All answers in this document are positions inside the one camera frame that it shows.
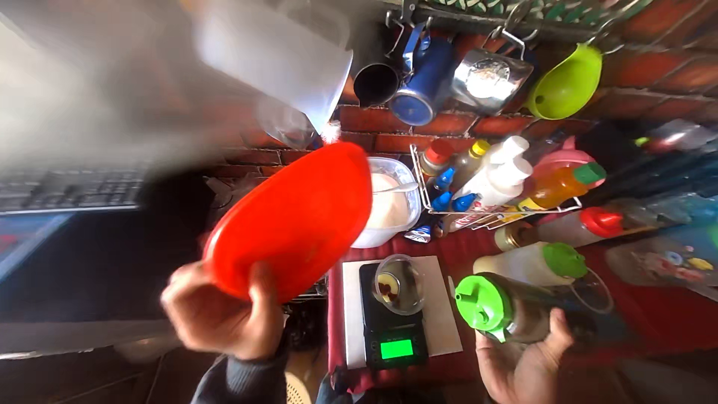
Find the yellow cap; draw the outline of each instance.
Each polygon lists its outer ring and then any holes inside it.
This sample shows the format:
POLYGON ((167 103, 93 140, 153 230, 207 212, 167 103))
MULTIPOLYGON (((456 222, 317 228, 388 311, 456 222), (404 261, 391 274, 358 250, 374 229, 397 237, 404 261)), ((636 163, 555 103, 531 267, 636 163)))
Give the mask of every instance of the yellow cap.
POLYGON ((484 139, 479 139, 471 146, 471 151, 479 156, 483 156, 484 154, 486 154, 486 151, 489 150, 489 147, 491 147, 489 142, 485 141, 484 139))

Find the digital scale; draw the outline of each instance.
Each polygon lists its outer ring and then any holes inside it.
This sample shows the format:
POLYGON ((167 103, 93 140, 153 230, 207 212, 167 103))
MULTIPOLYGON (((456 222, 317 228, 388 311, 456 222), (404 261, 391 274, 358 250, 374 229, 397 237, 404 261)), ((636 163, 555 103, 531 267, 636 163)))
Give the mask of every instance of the digital scale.
POLYGON ((364 320, 366 364, 371 369, 392 369, 426 363, 429 350, 421 311, 402 316, 389 310, 373 294, 378 263, 359 268, 364 320))

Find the blue kettle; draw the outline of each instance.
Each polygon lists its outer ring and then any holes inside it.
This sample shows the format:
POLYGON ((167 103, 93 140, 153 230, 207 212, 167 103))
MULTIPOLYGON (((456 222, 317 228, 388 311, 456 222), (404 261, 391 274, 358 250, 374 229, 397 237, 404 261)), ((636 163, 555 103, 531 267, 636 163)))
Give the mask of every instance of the blue kettle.
POLYGON ((455 65, 451 42, 442 37, 431 37, 428 30, 422 38, 425 29, 426 22, 422 22, 409 35, 402 55, 404 82, 389 101, 394 116, 412 126, 426 125, 434 120, 449 96, 455 65))

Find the white bottle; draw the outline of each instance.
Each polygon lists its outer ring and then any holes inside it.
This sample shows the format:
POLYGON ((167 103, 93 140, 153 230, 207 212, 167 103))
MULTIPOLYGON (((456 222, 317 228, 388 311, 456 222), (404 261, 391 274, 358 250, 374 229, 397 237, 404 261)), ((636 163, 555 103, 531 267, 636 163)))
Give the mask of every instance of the white bottle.
POLYGON ((520 156, 521 153, 528 149, 528 141, 521 136, 509 136, 506 140, 499 144, 494 144, 484 154, 482 159, 482 168, 486 165, 503 164, 511 161, 516 156, 520 156))
MULTIPOLYGON (((456 194, 477 194, 469 212, 491 212, 519 196, 523 192, 523 181, 532 173, 531 164, 517 156, 501 165, 487 165, 456 194)), ((448 230, 457 231, 481 217, 480 214, 459 217, 449 225, 448 230)))
POLYGON ((588 269, 584 257, 564 243, 537 242, 474 261, 474 273, 492 272, 535 286, 569 285, 588 269))

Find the white cutting board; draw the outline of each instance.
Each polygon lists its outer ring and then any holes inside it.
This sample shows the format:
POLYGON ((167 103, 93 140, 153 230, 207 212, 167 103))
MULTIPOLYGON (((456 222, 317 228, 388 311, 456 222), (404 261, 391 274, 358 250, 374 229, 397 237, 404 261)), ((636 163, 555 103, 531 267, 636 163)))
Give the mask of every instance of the white cutting board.
MULTIPOLYGON (((436 255, 412 258, 416 270, 424 276, 424 334, 429 356, 435 357, 463 351, 447 288, 441 268, 439 268, 439 260, 436 255)), ((381 262, 381 260, 344 262, 342 264, 344 343, 348 369, 366 366, 359 267, 374 262, 381 262)))

